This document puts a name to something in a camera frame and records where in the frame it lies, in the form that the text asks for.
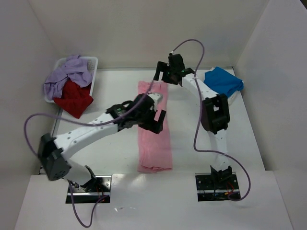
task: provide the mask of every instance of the purple cloth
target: purple cloth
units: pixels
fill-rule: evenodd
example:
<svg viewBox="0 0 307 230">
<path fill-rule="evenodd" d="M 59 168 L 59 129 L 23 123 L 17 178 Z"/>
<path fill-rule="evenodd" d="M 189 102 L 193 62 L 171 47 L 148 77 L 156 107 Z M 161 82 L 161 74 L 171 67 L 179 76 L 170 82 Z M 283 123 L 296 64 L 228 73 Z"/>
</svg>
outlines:
<svg viewBox="0 0 307 230">
<path fill-rule="evenodd" d="M 80 55 L 71 55 L 66 62 L 54 70 L 44 83 L 44 92 L 49 100 L 54 97 L 62 97 L 62 91 L 68 79 L 75 82 L 81 88 L 88 86 L 93 76 L 87 70 L 87 59 L 79 58 Z"/>
</svg>

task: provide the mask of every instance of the pink fabric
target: pink fabric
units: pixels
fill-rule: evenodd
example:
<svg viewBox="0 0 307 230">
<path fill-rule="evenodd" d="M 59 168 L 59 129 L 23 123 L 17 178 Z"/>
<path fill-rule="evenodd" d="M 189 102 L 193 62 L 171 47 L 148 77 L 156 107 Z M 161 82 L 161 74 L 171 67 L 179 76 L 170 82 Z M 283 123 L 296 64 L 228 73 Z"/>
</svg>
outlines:
<svg viewBox="0 0 307 230">
<path fill-rule="evenodd" d="M 139 93 L 144 93 L 150 83 L 140 81 Z M 166 110 L 167 83 L 156 82 L 153 84 L 151 92 L 163 94 L 163 100 L 158 104 L 158 111 L 155 120 L 158 120 L 161 110 Z M 138 171 L 141 173 L 156 173 L 162 170 L 170 170 L 173 167 L 172 151 L 170 145 L 169 129 L 167 118 L 163 122 L 163 131 L 159 134 L 138 128 L 139 138 L 139 165 Z"/>
</svg>

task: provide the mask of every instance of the white laundry basket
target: white laundry basket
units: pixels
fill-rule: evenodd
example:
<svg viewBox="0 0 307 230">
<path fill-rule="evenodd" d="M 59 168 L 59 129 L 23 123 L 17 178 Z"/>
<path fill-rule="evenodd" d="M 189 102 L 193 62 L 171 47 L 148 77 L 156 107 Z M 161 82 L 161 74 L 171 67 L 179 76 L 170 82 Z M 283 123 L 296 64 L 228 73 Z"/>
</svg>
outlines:
<svg viewBox="0 0 307 230">
<path fill-rule="evenodd" d="M 90 90 L 90 96 L 92 96 L 93 88 L 94 88 L 94 82 L 95 82 L 95 77 L 96 77 L 96 72 L 97 72 L 97 66 L 98 66 L 98 58 L 96 58 L 96 57 L 86 57 L 86 56 L 84 56 L 84 57 L 79 57 L 79 58 L 81 58 L 81 59 L 87 59 L 87 60 L 88 60 L 88 62 L 87 62 L 87 69 L 88 69 L 88 71 L 89 71 L 89 72 L 92 74 L 92 76 L 93 76 L 92 85 L 91 85 L 91 90 Z M 66 57 L 63 57 L 63 58 L 59 59 L 59 60 L 56 62 L 56 64 L 55 64 L 53 70 L 55 70 L 56 68 L 62 66 L 65 62 L 66 62 Z M 45 101 L 46 101 L 46 102 L 49 102 L 49 103 L 54 103 L 54 101 L 53 101 L 53 100 L 49 100 L 49 99 L 47 98 L 46 95 L 45 95 Z"/>
</svg>

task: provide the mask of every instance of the folded blue towel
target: folded blue towel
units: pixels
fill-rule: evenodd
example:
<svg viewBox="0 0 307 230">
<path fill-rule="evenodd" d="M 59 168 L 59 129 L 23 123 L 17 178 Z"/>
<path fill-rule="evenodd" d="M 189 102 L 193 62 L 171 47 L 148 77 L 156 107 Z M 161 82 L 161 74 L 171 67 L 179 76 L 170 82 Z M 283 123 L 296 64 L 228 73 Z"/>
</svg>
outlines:
<svg viewBox="0 0 307 230">
<path fill-rule="evenodd" d="M 243 81 L 241 79 L 219 67 L 205 73 L 204 83 L 213 91 L 219 94 L 226 94 L 227 98 L 236 91 L 243 89 Z"/>
</svg>

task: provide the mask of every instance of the gray wall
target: gray wall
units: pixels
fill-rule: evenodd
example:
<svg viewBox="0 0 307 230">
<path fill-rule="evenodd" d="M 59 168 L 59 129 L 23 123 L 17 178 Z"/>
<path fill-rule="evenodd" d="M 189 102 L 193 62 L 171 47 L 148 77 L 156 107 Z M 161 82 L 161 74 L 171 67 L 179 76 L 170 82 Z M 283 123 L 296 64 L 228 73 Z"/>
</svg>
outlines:
<svg viewBox="0 0 307 230">
<path fill-rule="evenodd" d="M 11 230 L 38 165 L 26 146 L 23 123 L 32 113 L 55 112 L 55 106 L 43 100 L 42 84 L 58 55 L 26 0 L 1 1 L 0 30 L 0 228 Z M 35 148 L 52 122 L 31 122 Z"/>
<path fill-rule="evenodd" d="M 266 169 L 296 230 L 307 226 L 307 10 L 270 0 L 237 65 L 244 102 Z"/>
<path fill-rule="evenodd" d="M 96 56 L 99 68 L 155 67 L 188 38 L 203 66 L 234 66 L 268 0 L 29 0 L 63 55 Z M 201 50 L 183 46 L 195 66 Z"/>
</svg>

